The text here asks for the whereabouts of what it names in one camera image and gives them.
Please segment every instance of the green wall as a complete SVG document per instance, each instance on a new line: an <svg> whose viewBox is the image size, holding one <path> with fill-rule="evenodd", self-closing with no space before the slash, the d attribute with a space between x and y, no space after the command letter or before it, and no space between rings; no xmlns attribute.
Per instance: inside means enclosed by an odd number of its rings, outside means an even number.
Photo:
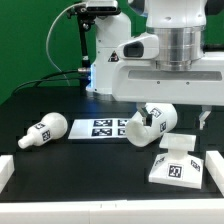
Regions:
<svg viewBox="0 0 224 224"><path fill-rule="evenodd" d="M135 15L119 1L132 20L133 35L144 32L145 19ZM45 53L45 41L56 16L70 0L2 0L0 7L0 103L21 83L40 79L56 70ZM206 43L224 43L224 12L208 17ZM88 33L90 58L95 55L94 32ZM62 18L52 35L50 50L63 70L80 66L80 46L76 19Z"/></svg>

